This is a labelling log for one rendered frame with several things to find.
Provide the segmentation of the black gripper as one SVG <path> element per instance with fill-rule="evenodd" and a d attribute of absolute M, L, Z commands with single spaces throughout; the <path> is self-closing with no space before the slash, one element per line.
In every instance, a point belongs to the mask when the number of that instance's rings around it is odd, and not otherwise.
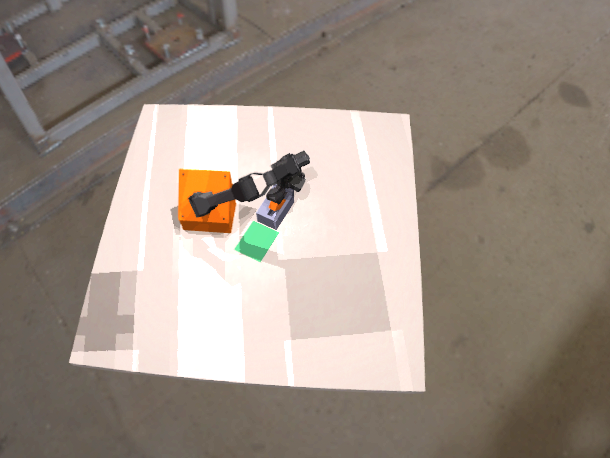
<path fill-rule="evenodd" d="M 282 200 L 284 199 L 284 197 L 286 196 L 286 194 L 288 193 L 288 192 L 285 192 L 285 183 L 287 182 L 288 179 L 290 179 L 290 177 L 281 178 L 279 181 L 277 181 L 278 182 L 277 186 L 274 188 L 271 188 L 268 191 L 268 193 L 266 194 L 267 200 L 280 204 L 282 202 Z"/>

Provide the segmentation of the orange l-shaped part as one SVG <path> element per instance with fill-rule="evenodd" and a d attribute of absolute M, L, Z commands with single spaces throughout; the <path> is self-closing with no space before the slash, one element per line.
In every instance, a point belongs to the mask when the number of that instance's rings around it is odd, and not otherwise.
<path fill-rule="evenodd" d="M 285 199 L 283 199 L 283 200 L 282 200 L 282 202 L 281 202 L 280 204 L 277 204 L 277 203 L 274 203 L 274 202 L 272 202 L 272 201 L 271 201 L 271 202 L 270 202 L 270 205 L 269 205 L 269 208 L 270 208 L 270 209 L 272 209 L 272 210 L 274 210 L 274 211 L 279 210 L 279 209 L 281 209 L 281 207 L 283 206 L 283 204 L 284 204 L 284 202 L 285 202 L 285 201 L 286 201 L 286 200 L 285 200 Z"/>

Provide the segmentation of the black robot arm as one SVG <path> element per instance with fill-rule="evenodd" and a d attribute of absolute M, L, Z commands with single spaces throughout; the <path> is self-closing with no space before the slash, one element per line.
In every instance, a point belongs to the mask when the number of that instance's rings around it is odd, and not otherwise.
<path fill-rule="evenodd" d="M 226 203 L 232 200 L 239 202 L 251 202 L 266 194 L 268 189 L 277 184 L 281 178 L 289 178 L 285 183 L 285 188 L 291 188 L 296 192 L 300 192 L 305 183 L 305 173 L 300 172 L 301 167 L 310 164 L 310 157 L 305 151 L 295 155 L 286 154 L 270 164 L 271 170 L 266 172 L 251 172 L 239 178 L 239 181 L 233 183 L 231 188 L 213 193 L 212 191 L 202 193 L 195 192 L 187 199 L 196 217 L 201 217 L 211 213 L 210 211 L 218 207 L 219 204 Z M 258 189 L 252 178 L 252 174 L 262 175 L 267 186 L 259 195 Z"/>

